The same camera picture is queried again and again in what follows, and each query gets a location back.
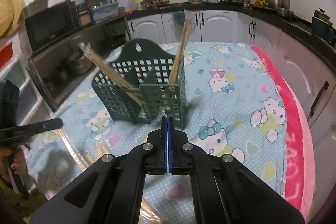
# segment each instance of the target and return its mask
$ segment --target green plastic utensil holder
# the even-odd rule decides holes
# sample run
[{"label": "green plastic utensil holder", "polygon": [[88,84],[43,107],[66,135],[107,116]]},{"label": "green plastic utensil holder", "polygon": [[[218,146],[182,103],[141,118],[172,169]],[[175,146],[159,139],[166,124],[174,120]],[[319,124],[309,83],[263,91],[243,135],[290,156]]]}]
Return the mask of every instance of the green plastic utensil holder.
[{"label": "green plastic utensil holder", "polygon": [[[121,74],[133,89],[118,87],[102,71],[92,80],[92,88],[107,108],[111,118],[133,123],[151,123],[165,108],[174,126],[184,129],[186,106],[184,62],[180,62],[178,83],[168,84],[175,56],[153,41],[136,38],[125,43],[119,58],[109,65]],[[126,92],[140,93],[144,104],[139,106]]]}]

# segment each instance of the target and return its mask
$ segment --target hanging hole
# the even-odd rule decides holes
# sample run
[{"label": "hanging hole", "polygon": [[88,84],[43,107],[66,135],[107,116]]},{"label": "hanging hole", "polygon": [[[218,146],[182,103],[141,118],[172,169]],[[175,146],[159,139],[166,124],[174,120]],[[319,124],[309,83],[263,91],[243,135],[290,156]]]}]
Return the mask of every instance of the hanging hole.
[{"label": "hanging hole", "polygon": [[141,51],[142,51],[142,49],[141,49],[139,43],[136,44],[135,49],[136,49],[138,52],[141,52]]}]

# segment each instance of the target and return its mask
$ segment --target black countertop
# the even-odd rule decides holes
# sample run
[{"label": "black countertop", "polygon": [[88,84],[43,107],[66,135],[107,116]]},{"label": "black countertop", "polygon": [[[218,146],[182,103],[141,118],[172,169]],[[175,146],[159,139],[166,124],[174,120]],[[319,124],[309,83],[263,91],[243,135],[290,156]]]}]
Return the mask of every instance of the black countertop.
[{"label": "black countertop", "polygon": [[276,14],[263,13],[251,8],[244,8],[241,5],[223,4],[223,3],[203,3],[200,5],[191,5],[189,3],[169,5],[160,9],[148,9],[144,11],[135,11],[126,17],[127,20],[155,14],[172,13],[175,11],[188,10],[230,10],[237,11],[251,17],[258,18],[281,29],[284,33],[293,37],[311,52],[313,52],[323,63],[336,75],[336,48],[328,44],[323,39],[311,34],[311,23],[296,19],[285,20]]}]

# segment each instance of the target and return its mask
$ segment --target metal screw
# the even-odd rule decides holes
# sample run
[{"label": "metal screw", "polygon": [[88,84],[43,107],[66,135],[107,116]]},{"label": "metal screw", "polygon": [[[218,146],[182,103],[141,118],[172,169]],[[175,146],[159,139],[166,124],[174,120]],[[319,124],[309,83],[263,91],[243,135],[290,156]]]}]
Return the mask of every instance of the metal screw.
[{"label": "metal screw", "polygon": [[193,145],[191,143],[185,143],[184,145],[182,145],[182,148],[184,150],[192,150]]},{"label": "metal screw", "polygon": [[231,161],[233,161],[233,157],[232,157],[230,154],[225,154],[225,155],[223,155],[222,159],[223,159],[225,162],[231,162]]},{"label": "metal screw", "polygon": [[113,155],[105,154],[101,159],[103,162],[110,162],[111,160],[113,160]]},{"label": "metal screw", "polygon": [[144,149],[144,150],[151,150],[151,149],[153,149],[153,145],[151,144],[151,143],[145,143],[143,146],[142,146],[142,148]]}]

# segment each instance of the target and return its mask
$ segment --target pink blanket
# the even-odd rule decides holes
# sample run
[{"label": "pink blanket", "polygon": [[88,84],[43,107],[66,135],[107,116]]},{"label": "pink blanket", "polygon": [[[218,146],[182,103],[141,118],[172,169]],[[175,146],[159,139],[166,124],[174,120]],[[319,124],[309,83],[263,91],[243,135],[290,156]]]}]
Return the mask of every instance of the pink blanket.
[{"label": "pink blanket", "polygon": [[269,57],[261,49],[251,48],[262,60],[283,99],[287,117],[285,199],[307,220],[315,185],[314,152],[308,122],[294,92]]}]

